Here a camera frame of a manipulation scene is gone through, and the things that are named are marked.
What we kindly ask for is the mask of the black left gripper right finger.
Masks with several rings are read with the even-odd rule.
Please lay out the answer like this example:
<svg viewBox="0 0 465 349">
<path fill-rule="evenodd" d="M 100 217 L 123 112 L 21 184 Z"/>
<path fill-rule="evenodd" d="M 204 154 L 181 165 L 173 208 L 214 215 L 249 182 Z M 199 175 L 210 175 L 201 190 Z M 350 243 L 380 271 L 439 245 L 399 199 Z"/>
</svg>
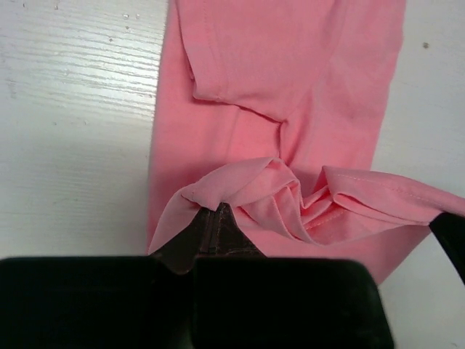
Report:
<svg viewBox="0 0 465 349">
<path fill-rule="evenodd" d="M 192 270 L 195 348 L 393 348 L 375 281 L 354 260 L 266 258 L 253 246 L 219 255 L 242 236 L 221 204 Z"/>
</svg>

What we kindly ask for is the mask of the pink t-shirt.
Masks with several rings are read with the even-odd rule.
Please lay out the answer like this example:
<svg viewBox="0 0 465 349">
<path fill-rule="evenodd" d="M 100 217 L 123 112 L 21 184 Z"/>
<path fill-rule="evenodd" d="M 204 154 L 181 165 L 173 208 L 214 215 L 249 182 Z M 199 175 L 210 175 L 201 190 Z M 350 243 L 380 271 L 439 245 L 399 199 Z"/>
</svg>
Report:
<svg viewBox="0 0 465 349">
<path fill-rule="evenodd" d="M 347 258 L 384 281 L 464 199 L 371 170 L 404 1 L 171 1 L 147 251 Z"/>
</svg>

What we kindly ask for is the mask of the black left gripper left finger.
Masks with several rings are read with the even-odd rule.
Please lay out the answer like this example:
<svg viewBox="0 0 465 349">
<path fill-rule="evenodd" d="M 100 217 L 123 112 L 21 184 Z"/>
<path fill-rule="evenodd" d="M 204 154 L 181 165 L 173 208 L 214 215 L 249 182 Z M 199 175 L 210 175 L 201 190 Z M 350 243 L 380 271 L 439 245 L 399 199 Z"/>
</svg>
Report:
<svg viewBox="0 0 465 349">
<path fill-rule="evenodd" d="M 213 226 L 202 209 L 148 257 L 2 260 L 1 346 L 191 348 L 190 271 Z"/>
</svg>

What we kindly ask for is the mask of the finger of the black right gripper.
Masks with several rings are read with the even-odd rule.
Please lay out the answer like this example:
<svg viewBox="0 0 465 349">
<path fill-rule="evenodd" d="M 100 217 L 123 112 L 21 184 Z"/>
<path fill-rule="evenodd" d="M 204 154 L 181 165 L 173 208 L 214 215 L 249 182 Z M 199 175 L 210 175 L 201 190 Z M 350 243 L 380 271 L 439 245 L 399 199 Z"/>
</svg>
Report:
<svg viewBox="0 0 465 349">
<path fill-rule="evenodd" d="M 443 212 L 430 222 L 429 228 L 465 282 L 465 220 L 464 217 Z"/>
</svg>

